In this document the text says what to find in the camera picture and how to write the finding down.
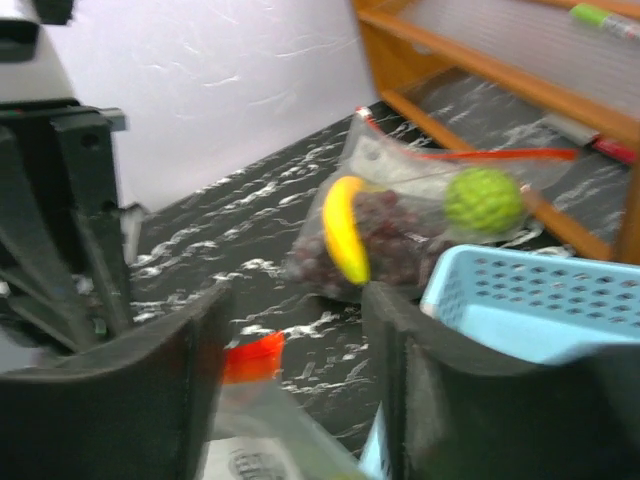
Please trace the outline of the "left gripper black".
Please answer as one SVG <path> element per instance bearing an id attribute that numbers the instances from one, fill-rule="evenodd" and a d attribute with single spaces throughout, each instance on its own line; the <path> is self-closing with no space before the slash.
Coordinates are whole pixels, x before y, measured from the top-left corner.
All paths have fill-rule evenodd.
<path id="1" fill-rule="evenodd" d="M 1 279 L 7 306 L 69 350 L 133 327 L 112 135 L 117 108 L 1 109 Z"/>

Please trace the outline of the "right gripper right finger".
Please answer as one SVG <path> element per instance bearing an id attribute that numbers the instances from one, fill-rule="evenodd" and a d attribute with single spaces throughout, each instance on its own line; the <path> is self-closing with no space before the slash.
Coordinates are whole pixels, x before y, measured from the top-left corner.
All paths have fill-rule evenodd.
<path id="1" fill-rule="evenodd" d="M 371 283 L 363 326 L 378 378 L 387 479 L 635 479 L 639 349 L 555 366 L 485 347 Z"/>

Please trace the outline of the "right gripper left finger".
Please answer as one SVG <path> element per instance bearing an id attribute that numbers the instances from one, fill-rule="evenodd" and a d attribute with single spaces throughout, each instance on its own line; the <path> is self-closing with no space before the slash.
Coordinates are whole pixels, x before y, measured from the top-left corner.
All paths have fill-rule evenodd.
<path id="1" fill-rule="evenodd" d="M 195 479 L 230 339 L 218 284 L 88 351 L 1 375 L 5 479 Z"/>

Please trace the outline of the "zip bag red seal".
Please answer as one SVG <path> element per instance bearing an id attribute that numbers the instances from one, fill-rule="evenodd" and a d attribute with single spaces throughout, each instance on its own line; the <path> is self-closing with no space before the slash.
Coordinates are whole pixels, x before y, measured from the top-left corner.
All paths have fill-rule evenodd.
<path id="1" fill-rule="evenodd" d="M 206 480 L 366 479 L 357 460 L 280 383 L 285 335 L 226 351 L 199 474 Z"/>

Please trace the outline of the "light blue plastic basket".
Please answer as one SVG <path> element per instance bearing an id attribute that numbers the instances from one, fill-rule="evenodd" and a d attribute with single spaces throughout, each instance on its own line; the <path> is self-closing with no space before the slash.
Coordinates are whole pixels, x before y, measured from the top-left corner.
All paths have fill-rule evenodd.
<path id="1" fill-rule="evenodd" d="M 498 352 L 553 364 L 639 341 L 636 266 L 459 245 L 436 263 L 421 310 Z"/>

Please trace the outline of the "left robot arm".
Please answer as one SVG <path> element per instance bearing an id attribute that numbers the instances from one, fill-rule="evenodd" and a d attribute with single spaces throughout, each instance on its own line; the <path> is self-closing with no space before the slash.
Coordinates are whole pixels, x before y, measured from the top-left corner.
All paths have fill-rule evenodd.
<path id="1" fill-rule="evenodd" d="M 72 351 L 127 331 L 116 109 L 76 98 L 47 34 L 72 3 L 1 5 L 1 278 L 9 307 Z"/>

